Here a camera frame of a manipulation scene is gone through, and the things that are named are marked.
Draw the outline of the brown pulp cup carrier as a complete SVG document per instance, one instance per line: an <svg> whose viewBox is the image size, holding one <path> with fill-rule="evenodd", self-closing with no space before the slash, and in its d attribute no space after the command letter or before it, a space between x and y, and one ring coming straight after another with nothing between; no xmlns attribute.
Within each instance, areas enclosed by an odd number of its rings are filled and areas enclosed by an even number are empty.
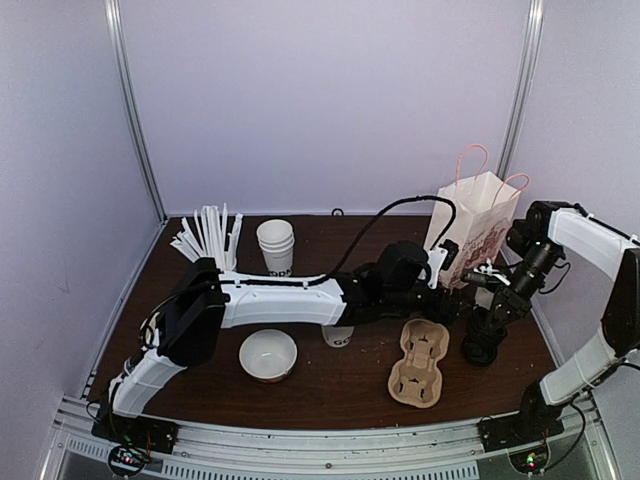
<svg viewBox="0 0 640 480"><path fill-rule="evenodd" d="M394 400L419 409L439 401L443 375L438 363L447 354L449 340L441 324L416 318L404 325L399 340L404 356L392 366L387 381Z"/></svg>

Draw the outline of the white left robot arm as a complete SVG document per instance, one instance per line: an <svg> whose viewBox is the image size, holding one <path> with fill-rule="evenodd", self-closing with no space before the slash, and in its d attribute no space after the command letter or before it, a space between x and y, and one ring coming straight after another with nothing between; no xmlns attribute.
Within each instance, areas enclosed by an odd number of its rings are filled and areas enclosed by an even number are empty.
<svg viewBox="0 0 640 480"><path fill-rule="evenodd" d="M137 442L146 404L173 376L208 362L223 329L284 323L355 327L415 312L450 321L454 295L438 277L456 253L450 241L430 250L400 241L375 262L317 277L247 275L199 259L142 322L139 351L103 390L98 416L121 443Z"/></svg>

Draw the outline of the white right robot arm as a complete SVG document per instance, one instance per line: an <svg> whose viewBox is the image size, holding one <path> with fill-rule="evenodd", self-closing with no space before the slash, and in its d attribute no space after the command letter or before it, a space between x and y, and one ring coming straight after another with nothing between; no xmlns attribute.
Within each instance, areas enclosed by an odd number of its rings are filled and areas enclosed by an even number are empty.
<svg viewBox="0 0 640 480"><path fill-rule="evenodd" d="M554 371L531 384L512 430L535 440L577 394L598 386L624 357L639 347L639 240L588 213L581 205L535 201L513 223L508 246L520 264L497 288L487 315L491 333L523 317L541 294L560 259L577 261L585 280L569 283L565 300L546 302L574 328L575 351Z"/></svg>

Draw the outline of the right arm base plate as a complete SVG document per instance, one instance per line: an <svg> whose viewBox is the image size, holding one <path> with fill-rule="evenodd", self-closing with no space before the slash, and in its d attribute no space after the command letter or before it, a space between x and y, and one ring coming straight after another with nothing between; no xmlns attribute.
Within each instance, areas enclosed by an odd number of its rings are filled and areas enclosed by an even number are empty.
<svg viewBox="0 0 640 480"><path fill-rule="evenodd" d="M558 418L539 418L522 412L483 418L477 428L485 452L542 442L548 436L564 432L564 425Z"/></svg>

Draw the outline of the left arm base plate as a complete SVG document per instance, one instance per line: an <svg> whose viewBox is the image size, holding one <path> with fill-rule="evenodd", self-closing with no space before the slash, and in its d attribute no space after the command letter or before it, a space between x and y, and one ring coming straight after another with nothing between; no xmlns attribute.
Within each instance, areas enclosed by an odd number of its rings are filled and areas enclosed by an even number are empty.
<svg viewBox="0 0 640 480"><path fill-rule="evenodd" d="M144 451L171 454L178 431L178 424L167 420L103 414L94 423L91 433L98 438Z"/></svg>

